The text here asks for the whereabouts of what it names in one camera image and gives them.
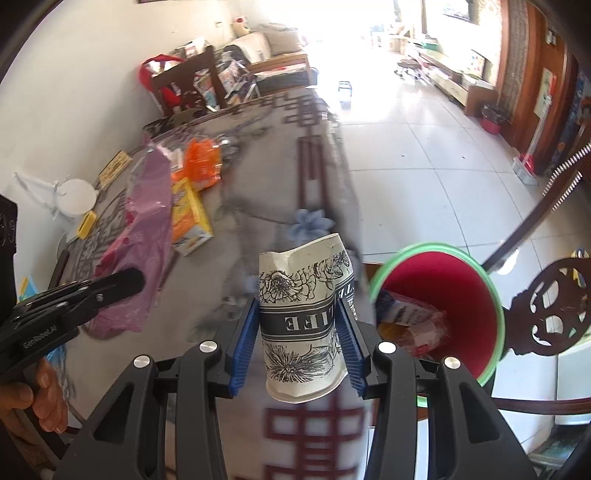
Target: finger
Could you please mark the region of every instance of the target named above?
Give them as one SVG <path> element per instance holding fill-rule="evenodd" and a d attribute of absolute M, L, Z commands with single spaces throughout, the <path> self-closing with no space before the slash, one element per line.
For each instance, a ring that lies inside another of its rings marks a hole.
<path fill-rule="evenodd" d="M 46 418 L 55 410 L 58 400 L 61 399 L 61 388 L 57 382 L 50 384 L 49 388 L 41 388 L 33 402 L 33 412 L 38 418 Z"/>
<path fill-rule="evenodd" d="M 13 408 L 23 410 L 33 403 L 33 391 L 24 383 L 12 383 L 0 387 L 0 411 Z"/>
<path fill-rule="evenodd" d="M 61 420 L 56 427 L 56 433 L 64 433 L 68 427 L 68 405 L 65 401 L 61 402 Z"/>
<path fill-rule="evenodd" d="M 48 388 L 52 383 L 57 382 L 56 371 L 47 361 L 47 358 L 43 357 L 41 360 L 39 360 L 35 378 L 37 380 L 37 384 L 41 388 Z"/>
<path fill-rule="evenodd" d="M 55 430 L 56 427 L 60 424 L 61 414 L 63 411 L 61 409 L 61 404 L 62 402 L 58 402 L 58 405 L 56 405 L 56 407 L 49 413 L 49 415 L 46 418 L 39 420 L 39 425 L 41 425 L 41 428 L 46 432 L 53 432 L 53 430 Z"/>

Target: screw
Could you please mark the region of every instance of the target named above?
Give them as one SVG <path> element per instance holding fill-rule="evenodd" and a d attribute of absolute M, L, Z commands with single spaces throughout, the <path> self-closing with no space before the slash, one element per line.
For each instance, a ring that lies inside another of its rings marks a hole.
<path fill-rule="evenodd" d="M 382 353 L 394 353 L 396 351 L 396 345 L 392 342 L 382 342 L 378 345 L 378 350 Z"/>
<path fill-rule="evenodd" d="M 217 349 L 217 343 L 213 340 L 205 340 L 201 345 L 199 345 L 199 349 L 203 353 L 211 353 Z"/>
<path fill-rule="evenodd" d="M 452 370 L 455 370 L 456 368 L 460 368 L 460 361 L 454 357 L 454 356 L 448 356 L 443 363 L 445 364 L 446 367 L 451 368 Z"/>
<path fill-rule="evenodd" d="M 134 359 L 134 367 L 143 368 L 150 364 L 150 358 L 148 355 L 140 355 Z"/>

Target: purple plastic bag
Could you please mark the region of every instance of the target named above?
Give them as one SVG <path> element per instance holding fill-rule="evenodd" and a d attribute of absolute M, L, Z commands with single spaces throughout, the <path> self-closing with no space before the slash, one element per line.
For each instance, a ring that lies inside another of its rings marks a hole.
<path fill-rule="evenodd" d="M 132 170 L 125 199 L 127 227 L 103 254 L 95 277 L 137 267 L 145 277 L 142 292 L 102 310 L 89 333 L 105 337 L 113 330 L 140 332 L 167 265 L 172 237 L 170 162 L 150 150 Z"/>

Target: green bucket rim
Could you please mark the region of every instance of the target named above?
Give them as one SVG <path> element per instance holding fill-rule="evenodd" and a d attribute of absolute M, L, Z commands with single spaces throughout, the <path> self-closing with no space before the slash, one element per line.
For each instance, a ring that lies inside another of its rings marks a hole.
<path fill-rule="evenodd" d="M 501 298 L 499 297 L 499 294 L 491 278 L 488 276 L 486 271 L 480 266 L 480 264 L 476 260 L 474 260 L 470 255 L 468 255 L 463 250 L 454 247 L 453 245 L 440 243 L 415 244 L 405 247 L 397 254 L 394 254 L 392 258 L 390 258 L 390 260 L 384 263 L 377 270 L 371 282 L 369 283 L 369 299 L 372 304 L 375 303 L 375 300 L 378 298 L 379 291 L 382 288 L 384 281 L 388 278 L 390 272 L 394 268 L 399 266 L 402 262 L 406 261 L 410 257 L 426 252 L 446 253 L 449 255 L 453 255 L 454 257 L 459 258 L 463 262 L 467 263 L 476 271 L 476 273 L 478 273 L 479 277 L 482 279 L 482 281 L 484 281 L 491 294 L 496 310 L 496 342 L 495 347 L 492 351 L 491 358 L 489 359 L 486 368 L 478 376 L 477 379 L 478 383 L 481 386 L 484 386 L 491 379 L 492 374 L 496 370 L 497 364 L 501 360 L 503 346 L 505 344 L 505 315 L 503 313 L 503 305 L 501 303 Z M 427 399 L 425 397 L 418 395 L 417 405 L 419 407 L 427 407 Z"/>

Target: cardboard box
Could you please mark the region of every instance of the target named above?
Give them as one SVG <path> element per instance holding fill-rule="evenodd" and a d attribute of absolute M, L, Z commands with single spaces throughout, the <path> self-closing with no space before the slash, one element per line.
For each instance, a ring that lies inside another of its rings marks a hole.
<path fill-rule="evenodd" d="M 213 237 L 207 213 L 188 178 L 173 185 L 173 247 L 188 255 Z"/>

